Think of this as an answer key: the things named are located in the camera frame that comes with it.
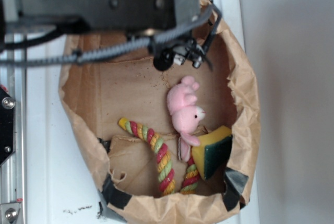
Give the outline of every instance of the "pink plush toy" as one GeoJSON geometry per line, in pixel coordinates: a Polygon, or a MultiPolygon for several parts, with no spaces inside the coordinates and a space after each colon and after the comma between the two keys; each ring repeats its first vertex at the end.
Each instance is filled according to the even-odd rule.
{"type": "Polygon", "coordinates": [[[195,106],[195,91],[199,83],[193,76],[185,76],[181,83],[175,85],[167,95],[167,107],[172,116],[172,123],[180,133],[178,155],[183,161],[190,159],[190,146],[199,146],[199,139],[191,134],[196,130],[200,120],[204,119],[205,111],[195,106]]]}

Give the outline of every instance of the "red yellow green rope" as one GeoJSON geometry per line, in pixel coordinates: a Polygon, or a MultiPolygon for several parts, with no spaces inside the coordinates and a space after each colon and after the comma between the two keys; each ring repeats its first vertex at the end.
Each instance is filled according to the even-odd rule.
{"type": "MultiPolygon", "coordinates": [[[[148,128],[142,124],[129,121],[126,118],[121,118],[118,125],[128,133],[146,141],[152,151],[156,154],[159,190],[162,195],[169,195],[175,193],[175,179],[174,169],[171,155],[168,151],[168,146],[164,140],[153,129],[148,128]]],[[[195,192],[198,180],[200,178],[199,172],[196,168],[193,158],[188,161],[188,168],[186,170],[185,179],[182,183],[180,193],[192,194],[195,192]]]]}

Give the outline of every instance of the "yellow sponge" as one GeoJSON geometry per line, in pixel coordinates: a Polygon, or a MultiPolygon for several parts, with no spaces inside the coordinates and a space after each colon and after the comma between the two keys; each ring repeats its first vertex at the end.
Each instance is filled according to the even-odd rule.
{"type": "Polygon", "coordinates": [[[194,162],[203,180],[209,179],[216,169],[226,162],[232,148],[232,130],[221,126],[215,131],[199,136],[200,146],[192,147],[194,162]]]}

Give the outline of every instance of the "black metal bracket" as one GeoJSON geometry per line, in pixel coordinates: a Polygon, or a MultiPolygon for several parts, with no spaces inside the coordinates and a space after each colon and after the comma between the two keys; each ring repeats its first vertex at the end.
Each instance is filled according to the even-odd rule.
{"type": "Polygon", "coordinates": [[[15,151],[14,112],[15,100],[0,88],[0,166],[15,151]]]}

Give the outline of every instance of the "cardboard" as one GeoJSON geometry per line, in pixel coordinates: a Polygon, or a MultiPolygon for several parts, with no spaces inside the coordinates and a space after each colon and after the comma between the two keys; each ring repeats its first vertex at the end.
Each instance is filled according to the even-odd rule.
{"type": "MultiPolygon", "coordinates": [[[[203,9],[209,4],[208,0],[200,2],[203,9]]],[[[194,30],[199,43],[210,28],[206,24],[194,30]]],[[[67,39],[66,52],[98,49],[125,40],[117,32],[72,36],[67,39]]],[[[224,21],[208,57],[212,72],[205,63],[195,69],[189,61],[159,72],[147,50],[113,61],[62,68],[59,94],[82,156],[102,194],[107,192],[104,186],[109,174],[115,190],[129,195],[121,206],[108,204],[129,223],[214,223],[238,213],[249,202],[260,140],[256,77],[224,21]],[[185,75],[195,76],[200,83],[197,105],[207,113],[197,134],[221,125],[231,127],[231,156],[209,181],[199,183],[196,195],[160,197],[154,154],[146,143],[124,132],[117,121],[124,116],[163,135],[172,153],[179,190],[186,164],[177,159],[178,135],[166,108],[166,94],[185,75]],[[98,137],[112,140],[109,154],[98,137]]]]}

